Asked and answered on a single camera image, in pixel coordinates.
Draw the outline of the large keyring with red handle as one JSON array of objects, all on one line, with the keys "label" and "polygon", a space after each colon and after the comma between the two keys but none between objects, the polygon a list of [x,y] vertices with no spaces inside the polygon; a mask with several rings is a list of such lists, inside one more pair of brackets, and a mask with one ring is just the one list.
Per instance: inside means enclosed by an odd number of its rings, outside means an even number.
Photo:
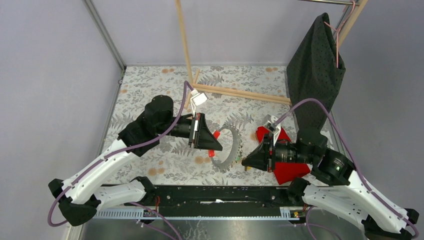
[{"label": "large keyring with red handle", "polygon": [[223,137],[223,152],[218,153],[218,151],[211,150],[209,154],[209,159],[214,169],[221,173],[228,172],[230,168],[235,163],[237,157],[242,157],[242,137],[239,130],[229,124],[224,124],[217,134],[221,134]]}]

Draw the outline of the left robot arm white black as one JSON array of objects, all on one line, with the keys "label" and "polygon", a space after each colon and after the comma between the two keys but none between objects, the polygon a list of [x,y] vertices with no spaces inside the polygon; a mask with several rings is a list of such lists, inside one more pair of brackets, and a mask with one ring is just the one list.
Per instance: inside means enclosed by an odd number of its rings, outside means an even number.
[{"label": "left robot arm white black", "polygon": [[114,186],[105,186],[105,182],[123,166],[156,147],[164,136],[185,138],[194,149],[223,149],[208,129],[203,113],[174,115],[173,99],[157,95],[89,165],[67,179],[55,178],[49,183],[55,198],[53,205],[59,208],[67,223],[80,226],[110,207],[130,202],[152,204],[154,186],[147,177],[136,177],[129,183]]}]

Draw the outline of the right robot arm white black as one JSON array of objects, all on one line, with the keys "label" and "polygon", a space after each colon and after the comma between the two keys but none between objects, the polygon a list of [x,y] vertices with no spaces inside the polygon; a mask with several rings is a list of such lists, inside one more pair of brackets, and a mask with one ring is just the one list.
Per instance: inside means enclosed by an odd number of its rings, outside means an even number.
[{"label": "right robot arm white black", "polygon": [[302,177],[295,177],[286,189],[287,201],[316,206],[355,225],[369,240],[411,240],[407,227],[413,227],[419,213],[402,208],[379,196],[368,181],[361,181],[354,163],[327,147],[328,139],[319,130],[297,132],[295,142],[278,140],[266,133],[260,145],[241,164],[271,172],[277,163],[311,164],[311,174],[320,182],[344,192],[349,200],[325,192]]}]

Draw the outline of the red cloth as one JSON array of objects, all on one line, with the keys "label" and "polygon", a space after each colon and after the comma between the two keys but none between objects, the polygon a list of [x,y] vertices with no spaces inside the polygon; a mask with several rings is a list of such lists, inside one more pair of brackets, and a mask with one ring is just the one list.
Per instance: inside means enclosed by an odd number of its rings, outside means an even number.
[{"label": "red cloth", "polygon": [[[269,131],[260,126],[255,131],[258,142],[261,143],[264,135],[268,134]],[[290,137],[287,135],[284,129],[281,130],[281,133],[278,136],[278,140],[283,140],[286,142],[291,142]],[[276,162],[275,169],[273,174],[279,185],[293,181],[295,178],[302,178],[311,172],[309,166],[305,163],[285,163],[285,162]]]}]

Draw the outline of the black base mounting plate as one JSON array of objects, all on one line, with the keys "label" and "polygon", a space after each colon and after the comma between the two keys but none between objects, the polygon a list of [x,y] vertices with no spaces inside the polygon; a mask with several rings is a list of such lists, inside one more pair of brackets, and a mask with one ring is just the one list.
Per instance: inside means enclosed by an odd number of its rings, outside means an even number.
[{"label": "black base mounting plate", "polygon": [[284,186],[196,186],[159,185],[149,191],[138,204],[163,210],[200,212],[225,210],[244,213],[248,210],[276,209],[306,210],[301,201],[290,199]]}]

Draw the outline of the dark dotted hanging garment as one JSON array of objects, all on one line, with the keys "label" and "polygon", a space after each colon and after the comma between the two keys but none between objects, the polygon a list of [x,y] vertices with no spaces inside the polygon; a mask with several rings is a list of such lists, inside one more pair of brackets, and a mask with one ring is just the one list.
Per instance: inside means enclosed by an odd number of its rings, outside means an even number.
[{"label": "dark dotted hanging garment", "polygon": [[346,67],[329,23],[326,12],[316,17],[286,67],[293,105],[313,98],[329,112],[339,94]]}]

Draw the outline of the pink clothes hanger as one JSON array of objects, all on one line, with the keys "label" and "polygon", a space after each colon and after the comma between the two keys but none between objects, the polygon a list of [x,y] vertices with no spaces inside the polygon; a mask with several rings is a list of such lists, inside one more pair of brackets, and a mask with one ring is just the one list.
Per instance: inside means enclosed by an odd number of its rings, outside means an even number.
[{"label": "pink clothes hanger", "polygon": [[340,36],[340,32],[342,31],[342,28],[344,27],[344,25],[346,24],[346,22],[348,21],[348,19],[353,14],[353,12],[354,12],[354,10],[356,8],[356,5],[357,5],[355,0],[351,0],[350,2],[352,3],[351,10],[350,10],[349,14],[347,15],[347,17],[345,18],[345,20],[342,23],[340,23],[337,28],[331,26],[328,22],[324,21],[324,24],[327,25],[336,34],[336,38],[335,38],[335,47],[336,47],[335,59],[336,59],[336,65],[335,66],[336,66],[337,69],[339,68],[339,36]]}]

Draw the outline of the aluminium frame post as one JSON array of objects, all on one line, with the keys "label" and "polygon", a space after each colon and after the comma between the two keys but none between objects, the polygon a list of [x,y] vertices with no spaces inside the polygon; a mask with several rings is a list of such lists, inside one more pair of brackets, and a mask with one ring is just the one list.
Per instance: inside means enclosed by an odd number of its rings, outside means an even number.
[{"label": "aluminium frame post", "polygon": [[82,2],[85,5],[88,14],[90,15],[93,23],[95,24],[96,28],[98,29],[105,45],[109,49],[109,51],[110,51],[113,59],[115,60],[116,64],[120,68],[121,72],[125,72],[127,66],[124,63],[124,60],[121,57],[114,41],[112,40],[112,37],[109,34],[109,31],[107,30],[107,27],[104,24],[94,2],[92,0],[82,0]]}]

